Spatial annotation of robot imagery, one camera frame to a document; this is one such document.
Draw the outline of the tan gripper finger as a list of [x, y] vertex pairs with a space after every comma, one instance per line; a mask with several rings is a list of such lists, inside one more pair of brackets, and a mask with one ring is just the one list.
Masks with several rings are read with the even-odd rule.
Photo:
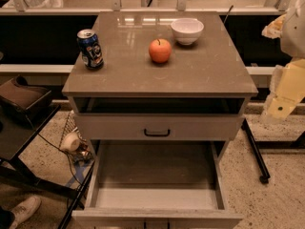
[[284, 120], [305, 97], [305, 59], [276, 65], [264, 104], [267, 119]]

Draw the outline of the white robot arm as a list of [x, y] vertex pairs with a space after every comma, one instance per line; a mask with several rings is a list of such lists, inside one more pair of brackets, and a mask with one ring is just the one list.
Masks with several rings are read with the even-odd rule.
[[275, 66], [263, 111], [269, 121], [284, 120], [305, 97], [305, 0], [297, 0], [262, 35], [279, 38], [281, 50], [292, 58], [285, 67]]

